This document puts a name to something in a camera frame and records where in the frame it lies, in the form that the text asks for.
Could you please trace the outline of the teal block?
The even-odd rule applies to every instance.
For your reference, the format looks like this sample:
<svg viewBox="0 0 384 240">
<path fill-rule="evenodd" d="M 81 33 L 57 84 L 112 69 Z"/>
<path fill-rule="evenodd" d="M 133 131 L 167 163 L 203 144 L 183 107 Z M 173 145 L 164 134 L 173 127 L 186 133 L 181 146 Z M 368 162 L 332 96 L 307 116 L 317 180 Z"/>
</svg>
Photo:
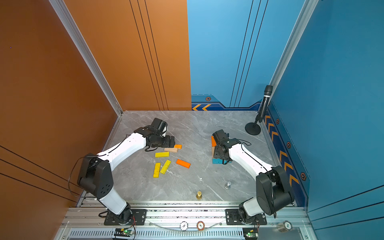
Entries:
<svg viewBox="0 0 384 240">
<path fill-rule="evenodd" d="M 222 160 L 222 159 L 212 159 L 213 164 L 220 164 L 220 165 L 226 165 L 229 161 Z"/>
</svg>

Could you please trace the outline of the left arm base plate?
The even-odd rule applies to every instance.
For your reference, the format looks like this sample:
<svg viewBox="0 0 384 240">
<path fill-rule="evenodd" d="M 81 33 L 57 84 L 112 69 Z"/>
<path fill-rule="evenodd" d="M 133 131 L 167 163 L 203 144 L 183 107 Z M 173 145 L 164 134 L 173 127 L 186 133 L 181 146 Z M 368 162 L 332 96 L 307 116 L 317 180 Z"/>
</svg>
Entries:
<svg viewBox="0 0 384 240">
<path fill-rule="evenodd" d="M 125 212 L 128 217 L 122 215 L 117 216 L 111 211 L 107 211 L 107 215 L 104 220 L 105 226 L 143 226 L 147 217 L 147 210 L 145 209 L 130 209 Z"/>
</svg>

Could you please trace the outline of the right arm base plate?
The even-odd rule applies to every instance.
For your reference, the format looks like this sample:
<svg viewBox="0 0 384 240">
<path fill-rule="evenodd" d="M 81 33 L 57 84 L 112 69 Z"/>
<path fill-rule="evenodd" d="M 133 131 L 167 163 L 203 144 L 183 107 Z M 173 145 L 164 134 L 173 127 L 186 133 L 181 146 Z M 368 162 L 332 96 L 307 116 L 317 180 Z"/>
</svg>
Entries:
<svg viewBox="0 0 384 240">
<path fill-rule="evenodd" d="M 267 218 L 265 214 L 257 214 L 248 219 L 242 219 L 239 209 L 226 209 L 226 223 L 229 226 L 234 225 L 255 225 L 264 226 L 267 225 Z"/>
</svg>

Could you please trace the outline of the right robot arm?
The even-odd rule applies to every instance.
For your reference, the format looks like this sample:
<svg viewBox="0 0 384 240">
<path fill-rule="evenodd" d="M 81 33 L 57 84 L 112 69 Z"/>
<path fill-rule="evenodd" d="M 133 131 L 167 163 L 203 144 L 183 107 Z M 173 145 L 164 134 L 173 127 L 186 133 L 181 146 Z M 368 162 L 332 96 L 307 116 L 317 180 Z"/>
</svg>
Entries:
<svg viewBox="0 0 384 240">
<path fill-rule="evenodd" d="M 251 143 L 231 139 L 224 130 L 212 135 L 216 143 L 213 157 L 226 165 L 238 163 L 256 182 L 256 196 L 239 204 L 239 218 L 245 225 L 260 221 L 265 215 L 276 216 L 277 211 L 294 203 L 295 195 L 287 172 L 281 166 L 272 166 L 253 153 L 247 146 Z"/>
</svg>

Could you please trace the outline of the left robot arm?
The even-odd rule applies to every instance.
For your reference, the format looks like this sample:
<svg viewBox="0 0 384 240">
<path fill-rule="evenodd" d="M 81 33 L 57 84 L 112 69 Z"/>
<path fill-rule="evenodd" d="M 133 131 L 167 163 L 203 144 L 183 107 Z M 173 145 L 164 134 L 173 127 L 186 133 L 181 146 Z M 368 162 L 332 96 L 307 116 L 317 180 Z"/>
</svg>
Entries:
<svg viewBox="0 0 384 240">
<path fill-rule="evenodd" d="M 126 136 L 115 146 L 98 154 L 88 154 L 82 158 L 78 185 L 92 194 L 107 208 L 107 212 L 126 224 L 132 218 L 130 204 L 124 200 L 114 187 L 113 171 L 128 157 L 141 149 L 172 148 L 175 137 L 165 131 L 150 126 L 139 128 Z"/>
</svg>

